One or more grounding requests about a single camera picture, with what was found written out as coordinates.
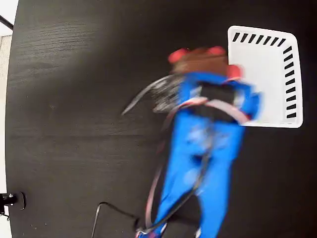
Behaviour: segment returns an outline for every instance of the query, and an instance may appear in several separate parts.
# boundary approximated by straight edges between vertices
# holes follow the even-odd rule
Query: black tabletop
[[[106,200],[143,214],[162,118],[149,98],[120,112],[170,71],[181,48],[227,47],[243,25],[293,33],[302,70],[299,129],[247,128],[232,166],[219,238],[316,237],[316,21],[313,0],[21,0],[7,83],[5,154],[14,238],[89,237]],[[103,211],[98,237],[132,237]]]

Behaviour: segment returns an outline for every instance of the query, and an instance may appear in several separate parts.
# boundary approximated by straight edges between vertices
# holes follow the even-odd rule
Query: red component
[[[240,80],[242,77],[242,70],[239,66],[237,65],[228,65],[227,68],[227,77],[228,80],[227,81],[231,81],[231,80]]]
[[[184,48],[181,48],[177,51],[174,51],[173,53],[171,53],[168,57],[168,61],[170,63],[176,63],[178,62],[184,55],[187,54],[187,50]]]
[[[226,53],[224,48],[221,46],[215,46],[215,47],[209,48],[207,52],[215,56],[224,55]]]

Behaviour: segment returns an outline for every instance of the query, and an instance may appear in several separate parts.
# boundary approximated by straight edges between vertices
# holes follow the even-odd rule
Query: blue plastic body
[[[210,73],[188,73],[180,86],[180,103],[192,97],[191,93],[197,88],[199,82],[220,85],[225,80],[223,76]],[[252,94],[252,88],[249,85],[236,81],[228,82],[228,84],[244,94],[240,109],[253,117],[259,108],[259,95]],[[226,213],[230,166],[238,154],[244,132],[244,127],[235,122],[211,122],[209,118],[193,115],[189,109],[182,109],[177,113],[161,204],[155,220],[155,223],[161,220],[173,204],[193,187],[201,169],[201,164],[194,157],[205,152],[197,133],[206,128],[209,123],[212,123],[214,132],[212,161],[203,183],[196,192],[202,211],[201,238],[215,238]],[[160,237],[162,228],[163,226],[154,231],[155,237]]]

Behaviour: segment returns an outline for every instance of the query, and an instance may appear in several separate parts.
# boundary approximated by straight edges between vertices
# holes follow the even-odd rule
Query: black clamp
[[[25,195],[23,192],[19,192],[17,194],[14,193],[0,193],[0,216],[7,217],[9,220],[9,216],[4,213],[4,206],[17,206],[20,210],[24,210],[25,203]]]

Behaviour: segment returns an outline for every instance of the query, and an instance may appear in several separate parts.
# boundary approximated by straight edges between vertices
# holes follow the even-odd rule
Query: white plastic tray
[[[298,128],[302,125],[302,78],[293,34],[231,26],[228,58],[229,64],[239,64],[244,69],[243,81],[262,93],[259,115],[247,126]]]

